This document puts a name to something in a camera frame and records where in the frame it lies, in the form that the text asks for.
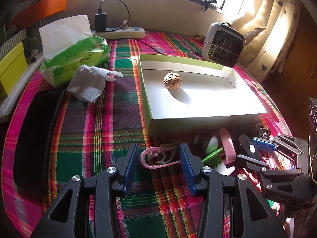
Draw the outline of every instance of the wall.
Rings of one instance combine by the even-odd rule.
[[[95,25],[95,14],[102,0],[68,0],[64,12],[53,15],[49,22],[85,14],[90,25]],[[122,0],[129,8],[133,27],[143,27],[148,30],[171,32],[175,34],[194,36],[205,35],[213,22],[229,21],[214,9],[204,10],[204,6],[188,0]],[[128,18],[126,8],[119,1],[107,0],[102,5],[107,12],[108,26],[118,27]]]
[[[317,98],[317,78],[307,68],[317,66],[317,25],[302,5],[293,43],[282,74],[275,72],[263,83],[264,89],[284,116],[292,134],[308,140],[308,98]]]

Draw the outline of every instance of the black clamp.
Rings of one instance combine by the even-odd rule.
[[[73,176],[35,227],[31,238],[88,238],[90,195],[95,195],[95,237],[120,238],[115,197],[129,192],[137,166],[137,145],[114,167],[98,176]],[[223,176],[204,166],[186,143],[180,145],[180,161],[186,184],[195,197],[202,196],[196,237],[222,238],[223,196],[229,195],[231,238],[287,238],[275,213],[245,174]]]
[[[89,199],[95,195],[95,237],[120,238],[115,197],[129,192],[138,164],[132,144],[114,167],[89,178],[73,176],[55,198],[30,238],[88,238]]]
[[[223,196],[229,195],[230,237],[287,237],[275,213],[245,174],[223,176],[204,166],[186,143],[180,146],[180,161],[186,184],[195,197],[202,196],[197,238],[221,238]]]
[[[308,168],[308,142],[296,137],[278,134],[270,140],[253,137],[254,146],[263,151],[277,151],[294,161],[294,169],[272,170],[269,165],[238,155],[237,163],[255,173],[265,198],[284,204],[293,212],[305,205],[314,192]]]

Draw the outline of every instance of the black smartphone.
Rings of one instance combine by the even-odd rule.
[[[52,140],[66,91],[55,89],[35,94],[22,123],[13,165],[13,180],[39,195],[48,191]]]

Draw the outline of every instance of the black charging cable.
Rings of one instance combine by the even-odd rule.
[[[100,5],[99,5],[98,14],[101,14],[101,13],[102,13],[101,4],[102,4],[104,1],[105,1],[105,0],[102,0],[101,3],[100,3]],[[113,29],[113,30],[107,30],[107,31],[103,31],[103,32],[113,32],[113,31],[116,31],[116,30],[119,30],[119,29],[123,29],[123,28],[124,28],[126,25],[128,25],[129,22],[130,22],[130,12],[129,12],[128,7],[126,6],[126,4],[125,4],[123,1],[121,1],[121,0],[118,0],[118,1],[122,2],[123,5],[126,7],[126,10],[127,10],[127,12],[128,12],[128,15],[129,15],[128,21],[127,21],[127,23],[126,23],[125,25],[123,25],[123,26],[120,27],[120,28]]]
[[[231,24],[229,22],[225,22],[224,24],[227,24],[229,27],[231,27]]]
[[[150,47],[151,49],[153,49],[155,52],[159,53],[160,55],[163,55],[163,53],[159,52],[157,49],[155,49],[154,47],[151,47],[149,44],[139,40],[139,39],[136,39],[136,38],[116,38],[116,39],[109,39],[107,40],[107,43],[109,44],[110,42],[112,41],[116,41],[116,40],[122,40],[122,39],[132,39],[132,40],[136,40],[136,41],[139,41],[140,43],[142,44],[145,44],[146,46]]]

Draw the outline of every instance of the power strip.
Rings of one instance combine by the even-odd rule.
[[[106,28],[106,31],[114,30],[116,28]],[[144,38],[145,30],[143,28],[128,28],[118,29],[113,32],[95,32],[91,30],[94,37],[101,37],[103,39],[117,39],[117,38]]]

